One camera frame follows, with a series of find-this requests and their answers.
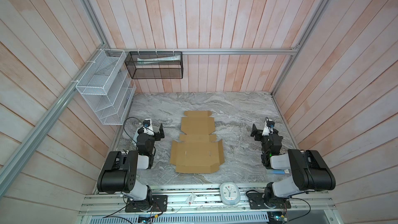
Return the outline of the brown cardboard box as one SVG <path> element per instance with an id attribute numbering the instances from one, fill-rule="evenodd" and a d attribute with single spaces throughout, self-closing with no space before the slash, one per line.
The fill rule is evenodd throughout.
<path id="1" fill-rule="evenodd" d="M 223 141 L 215 134 L 211 111 L 185 111 L 179 141 L 172 141 L 170 164 L 177 173 L 211 174 L 225 163 Z"/>

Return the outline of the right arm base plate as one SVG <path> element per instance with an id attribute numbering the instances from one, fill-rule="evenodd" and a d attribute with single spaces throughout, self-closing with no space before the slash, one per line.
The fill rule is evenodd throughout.
<path id="1" fill-rule="evenodd" d="M 250 209 L 290 209 L 291 204 L 286 198 L 277 198 L 268 193 L 249 190 L 245 193 Z"/>

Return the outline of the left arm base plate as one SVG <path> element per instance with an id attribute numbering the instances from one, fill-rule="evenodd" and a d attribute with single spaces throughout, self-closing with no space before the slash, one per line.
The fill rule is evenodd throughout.
<path id="1" fill-rule="evenodd" d="M 146 200 L 136 201 L 127 200 L 127 206 L 125 211 L 127 213 L 139 213 L 139 212 L 165 212 L 167 210 L 167 195 L 155 195 L 147 197 Z"/>

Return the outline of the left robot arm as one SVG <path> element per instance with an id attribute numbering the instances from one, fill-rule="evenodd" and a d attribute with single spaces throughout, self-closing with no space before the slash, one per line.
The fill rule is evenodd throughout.
<path id="1" fill-rule="evenodd" d="M 151 189 L 136 179 L 137 171 L 151 169 L 156 152 L 155 142 L 163 138 L 163 125 L 155 132 L 151 120 L 146 119 L 133 139 L 135 150 L 111 151 L 108 154 L 97 180 L 97 190 L 107 194 L 121 193 L 131 202 L 151 205 Z"/>

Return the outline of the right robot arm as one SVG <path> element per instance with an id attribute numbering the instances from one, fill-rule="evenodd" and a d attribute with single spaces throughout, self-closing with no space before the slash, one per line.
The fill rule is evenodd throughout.
<path id="1" fill-rule="evenodd" d="M 263 130 L 253 125 L 250 136 L 261 143 L 263 166 L 291 171 L 291 176 L 267 184 L 263 195 L 265 202 L 281 202 L 309 191 L 330 191 L 336 187 L 335 177 L 318 151 L 288 149 L 280 153 L 283 137 L 275 129 L 275 122 L 267 120 Z"/>

